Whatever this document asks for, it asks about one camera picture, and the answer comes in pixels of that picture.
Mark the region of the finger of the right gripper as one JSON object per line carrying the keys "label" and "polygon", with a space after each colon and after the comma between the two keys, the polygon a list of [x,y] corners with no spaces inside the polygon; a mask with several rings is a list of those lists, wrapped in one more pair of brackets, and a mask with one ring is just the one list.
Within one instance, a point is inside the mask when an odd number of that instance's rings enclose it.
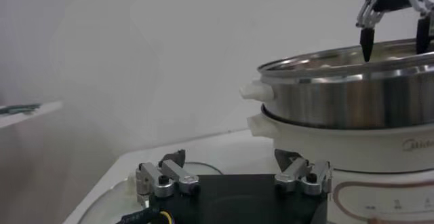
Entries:
{"label": "finger of the right gripper", "polygon": [[370,61],[374,46],[375,26],[381,21],[384,15],[384,12],[374,10],[377,1],[378,0],[365,0],[356,17],[355,26],[361,29],[359,44],[365,62]]}
{"label": "finger of the right gripper", "polygon": [[416,29],[416,53],[428,51],[433,40],[433,0],[408,0],[410,6],[420,14]]}

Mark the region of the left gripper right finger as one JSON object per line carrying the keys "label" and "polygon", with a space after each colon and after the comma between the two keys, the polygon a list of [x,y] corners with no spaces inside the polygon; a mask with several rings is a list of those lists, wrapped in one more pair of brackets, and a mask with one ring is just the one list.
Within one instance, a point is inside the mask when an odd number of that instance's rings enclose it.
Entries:
{"label": "left gripper right finger", "polygon": [[284,200],[299,193],[302,198],[327,202],[332,187],[333,167],[327,160],[309,161],[293,151],[275,149],[280,172],[274,175],[275,195]]}

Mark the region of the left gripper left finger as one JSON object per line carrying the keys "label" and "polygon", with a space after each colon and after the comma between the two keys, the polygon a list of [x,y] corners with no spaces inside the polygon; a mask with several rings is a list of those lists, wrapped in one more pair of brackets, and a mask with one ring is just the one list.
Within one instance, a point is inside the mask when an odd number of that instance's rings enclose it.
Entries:
{"label": "left gripper left finger", "polygon": [[186,152],[184,149],[168,153],[154,165],[151,162],[140,163],[136,169],[136,197],[145,207],[150,205],[150,198],[168,199],[176,192],[194,196],[201,190],[199,176],[184,169]]}

